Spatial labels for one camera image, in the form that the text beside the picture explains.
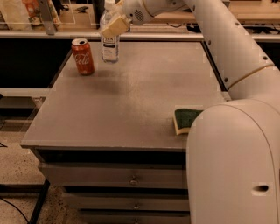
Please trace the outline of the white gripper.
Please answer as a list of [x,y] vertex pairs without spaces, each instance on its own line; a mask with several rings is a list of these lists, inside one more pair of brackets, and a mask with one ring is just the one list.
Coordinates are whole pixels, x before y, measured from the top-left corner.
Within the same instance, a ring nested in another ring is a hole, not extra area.
[[115,15],[105,22],[100,34],[106,39],[124,34],[130,28],[130,20],[133,25],[142,25],[153,19],[144,5],[144,0],[119,0],[116,6],[122,6],[126,16]]

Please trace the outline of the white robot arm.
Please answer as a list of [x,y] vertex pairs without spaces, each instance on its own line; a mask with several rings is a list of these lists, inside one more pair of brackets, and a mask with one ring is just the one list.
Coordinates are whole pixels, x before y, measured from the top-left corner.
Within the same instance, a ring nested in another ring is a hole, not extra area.
[[190,128],[186,170],[192,224],[280,224],[280,72],[221,0],[120,0],[105,37],[189,7],[229,101]]

